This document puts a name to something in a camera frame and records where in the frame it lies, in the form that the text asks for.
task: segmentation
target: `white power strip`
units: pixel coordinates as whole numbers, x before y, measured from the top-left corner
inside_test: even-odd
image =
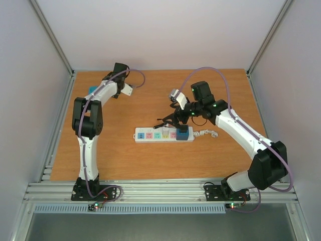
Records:
[[[185,141],[176,140],[176,128],[160,127],[137,127],[134,139],[137,143],[160,143],[160,142],[192,142],[194,140],[193,127],[189,127],[189,137]]]

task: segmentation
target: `orange wooden board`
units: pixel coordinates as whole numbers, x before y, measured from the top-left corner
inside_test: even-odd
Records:
[[[192,70],[144,71],[146,84],[135,89],[132,96],[121,94],[111,98],[103,107],[103,131],[98,139],[97,165],[101,180],[170,179],[225,177],[245,170],[251,160],[246,152],[223,130],[207,123],[198,127],[189,120],[193,129],[215,130],[197,137],[191,143],[137,144],[133,139],[136,127],[152,127],[173,112],[168,95],[179,88]],[[231,104],[236,112],[259,133],[264,129],[253,99],[244,69],[223,69],[230,91]],[[57,155],[51,175],[52,181],[74,181],[80,169],[80,151],[75,132],[71,128],[73,102],[88,94],[90,86],[99,85],[108,72],[78,72],[71,101],[63,126]],[[215,99],[227,100],[225,85],[220,75],[211,70],[200,71],[186,84],[183,93],[193,100],[191,84],[207,81]],[[132,72],[126,83],[140,84],[140,74]],[[194,119],[202,124],[201,117]]]

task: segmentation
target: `white robotic arm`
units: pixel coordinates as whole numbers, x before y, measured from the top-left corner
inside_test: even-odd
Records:
[[[110,81],[106,84],[106,81],[102,81],[101,84],[97,88],[104,88],[95,95],[91,100],[92,101],[99,101],[101,102],[101,107],[105,105],[105,103],[114,95],[117,94],[117,83]],[[126,95],[131,95],[132,87],[128,84],[124,84],[124,88],[121,90],[122,93]],[[85,97],[86,100],[90,98],[91,94]],[[96,135],[92,139],[86,136],[82,136],[82,139],[85,140],[85,160],[87,166],[87,178],[88,180],[95,180],[98,177],[98,168],[97,168],[97,142],[98,142],[99,135]],[[78,138],[79,147],[80,147],[80,172],[79,177],[85,180],[85,173],[84,173],[84,166],[83,166],[83,141],[80,137]]]
[[[176,109],[173,114],[162,119],[163,124],[171,124],[180,129],[184,125],[179,122],[186,124],[189,117],[201,115],[227,132],[244,148],[252,159],[252,164],[249,170],[234,173],[222,180],[221,189],[226,197],[246,188],[264,190],[287,174],[285,166],[270,150],[273,149],[287,162],[286,147],[282,142],[274,143],[256,132],[232,108],[228,109],[224,100],[215,101],[205,81],[195,83],[191,88],[196,100],[194,102],[189,102],[181,92],[179,98],[175,98],[178,92],[176,89],[171,92],[171,107]]]

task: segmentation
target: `gray wall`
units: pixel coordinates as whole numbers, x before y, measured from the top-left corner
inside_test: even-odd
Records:
[[[287,146],[314,240],[321,240],[320,11],[320,1],[295,0],[252,75],[268,134]]]
[[[29,1],[0,3],[0,240],[36,181],[69,79]]]
[[[248,68],[284,0],[38,0],[74,69]]]

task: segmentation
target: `aluminum frame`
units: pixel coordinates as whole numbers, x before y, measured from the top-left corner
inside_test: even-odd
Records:
[[[51,133],[50,142],[47,146],[46,155],[45,155],[44,162],[43,162],[43,167],[41,169],[41,173],[39,174],[39,176],[37,178],[37,180],[39,182],[50,179],[51,170],[53,167],[57,148],[59,145],[59,140],[60,140],[62,128],[64,126],[64,122],[65,122],[65,118],[66,118],[66,114],[67,114],[67,109],[68,109],[68,105],[70,102],[72,90],[73,90],[73,87],[75,84],[76,76],[77,76],[77,72],[73,73],[73,75],[70,77],[69,82],[67,84],[67,88],[66,88],[65,93],[63,95],[63,101],[59,107],[59,112],[57,114],[55,126],[53,128],[52,133]]]
[[[109,205],[137,205],[150,206],[151,204],[180,204],[186,205],[212,205],[224,204],[225,201],[207,202],[203,184],[211,181],[219,183],[221,178],[199,178],[199,179],[162,179],[162,180],[123,180],[123,181],[101,181],[101,184],[116,184],[123,187],[122,197]],[[12,240],[25,240],[32,216],[37,205],[69,204],[79,206],[92,202],[73,202],[70,200],[74,182],[41,182],[30,183],[27,187]],[[285,189],[287,183],[276,183],[275,187]],[[302,215],[302,210],[297,200],[294,189],[288,193],[280,193],[272,189],[261,191],[262,203],[286,203],[290,221],[297,240],[311,240],[307,225]],[[256,189],[250,189],[253,204],[258,199]]]
[[[42,26],[44,27],[45,31],[47,32],[48,34],[48,37],[50,38],[52,44],[54,45],[55,49],[57,50],[61,60],[64,62],[70,76],[72,76],[72,74],[74,73],[66,55],[64,54],[64,51],[62,50],[58,40],[56,39],[53,31],[51,30],[46,18],[45,18],[45,15],[43,14],[43,12],[41,11],[41,8],[37,2],[37,0],[29,0],[31,6],[33,7],[34,11],[35,11],[35,14],[37,15],[40,23],[42,24]]]
[[[279,11],[278,15],[276,16],[276,19],[274,20],[269,32],[267,33],[262,45],[260,46],[257,54],[255,55],[249,69],[248,73],[251,74],[256,67],[257,63],[261,59],[261,56],[264,54],[264,51],[266,50],[267,46],[271,42],[272,38],[274,37],[277,29],[281,25],[284,17],[286,16],[287,12],[290,10],[290,7],[292,6],[292,3],[294,0],[285,0],[283,6],[281,7],[281,10]]]

